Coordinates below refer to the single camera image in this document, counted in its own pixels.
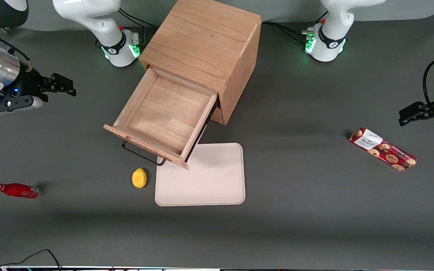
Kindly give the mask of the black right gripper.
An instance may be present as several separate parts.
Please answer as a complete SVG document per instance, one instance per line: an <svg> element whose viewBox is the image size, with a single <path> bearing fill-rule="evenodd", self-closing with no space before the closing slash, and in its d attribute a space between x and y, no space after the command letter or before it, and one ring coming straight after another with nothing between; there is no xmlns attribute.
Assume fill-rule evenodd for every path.
<svg viewBox="0 0 434 271"><path fill-rule="evenodd" d="M5 95L12 97L34 96L40 98L43 102L48 102L46 92L65 93L71 96L77 96L73 87L72 79L53 73L49 79L42 76L38 71L19 72L17 78L0 91L0 103L5 99Z"/></svg>

